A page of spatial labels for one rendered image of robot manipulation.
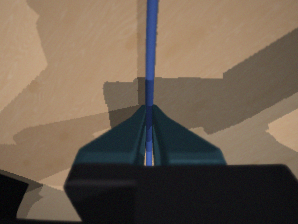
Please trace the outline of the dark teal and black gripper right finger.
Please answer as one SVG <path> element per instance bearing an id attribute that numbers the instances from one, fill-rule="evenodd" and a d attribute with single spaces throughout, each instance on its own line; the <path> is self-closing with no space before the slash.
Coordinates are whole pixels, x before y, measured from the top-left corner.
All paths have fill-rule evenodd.
<path id="1" fill-rule="evenodd" d="M 170 119 L 152 105 L 154 166 L 227 165 L 220 148 Z"/>

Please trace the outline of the blue cable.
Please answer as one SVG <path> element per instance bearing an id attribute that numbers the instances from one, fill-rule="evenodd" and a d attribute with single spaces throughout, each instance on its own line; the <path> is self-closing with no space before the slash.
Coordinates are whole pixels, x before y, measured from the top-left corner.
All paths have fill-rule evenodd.
<path id="1" fill-rule="evenodd" d="M 146 166 L 152 166 L 152 105 L 154 95 L 157 9 L 158 0 L 147 0 L 145 62 Z"/>

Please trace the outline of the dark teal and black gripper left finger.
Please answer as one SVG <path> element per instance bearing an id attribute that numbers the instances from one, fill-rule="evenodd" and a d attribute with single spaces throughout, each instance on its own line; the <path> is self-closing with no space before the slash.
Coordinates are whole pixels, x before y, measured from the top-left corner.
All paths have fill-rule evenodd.
<path id="1" fill-rule="evenodd" d="M 130 163 L 144 166 L 146 105 L 130 118 L 81 147 L 72 164 Z"/>

